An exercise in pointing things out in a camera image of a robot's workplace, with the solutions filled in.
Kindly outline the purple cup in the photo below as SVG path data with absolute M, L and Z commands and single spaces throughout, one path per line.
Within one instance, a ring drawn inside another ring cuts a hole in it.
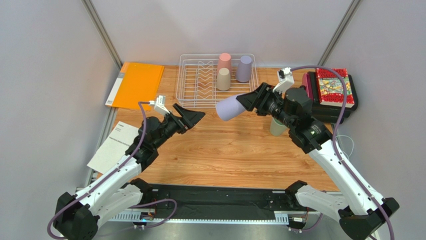
M 238 96 L 239 94 L 230 96 L 216 104 L 216 113 L 222 121 L 229 121 L 246 111 L 244 106 L 237 100 Z
M 238 63 L 235 78 L 240 83 L 246 83 L 251 79 L 252 58 L 248 55 L 243 55 Z

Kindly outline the beige cup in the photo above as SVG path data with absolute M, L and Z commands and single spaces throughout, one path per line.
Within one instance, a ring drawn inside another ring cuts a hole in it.
M 231 72 L 228 68 L 220 68 L 217 72 L 216 88 L 220 91 L 228 91 L 231 87 Z

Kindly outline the green cup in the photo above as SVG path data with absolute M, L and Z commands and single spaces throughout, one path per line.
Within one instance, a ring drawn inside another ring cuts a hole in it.
M 279 122 L 277 119 L 275 118 L 271 119 L 271 123 L 269 127 L 269 132 L 271 135 L 278 137 L 282 135 L 287 129 L 288 128 L 284 124 Z

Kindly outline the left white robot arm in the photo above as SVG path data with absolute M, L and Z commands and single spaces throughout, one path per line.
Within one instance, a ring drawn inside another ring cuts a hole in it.
M 158 149 L 174 134 L 192 129 L 206 114 L 175 103 L 178 115 L 164 109 L 163 120 L 147 117 L 133 143 L 121 159 L 89 186 L 56 203 L 54 216 L 47 224 L 48 235 L 56 240 L 92 240 L 108 220 L 128 208 L 142 208 L 149 185 L 137 176 L 158 157 Z

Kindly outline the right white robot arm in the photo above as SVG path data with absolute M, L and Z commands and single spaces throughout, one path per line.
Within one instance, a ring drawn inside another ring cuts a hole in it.
M 353 240 L 367 239 L 399 209 L 394 198 L 383 197 L 368 184 L 325 124 L 313 117 L 313 101 L 304 89 L 291 87 L 285 93 L 277 93 L 271 85 L 262 83 L 236 100 L 247 111 L 270 115 L 284 124 L 292 142 L 325 170 L 342 194 L 335 197 L 299 180 L 286 189 L 295 205 L 334 219 Z

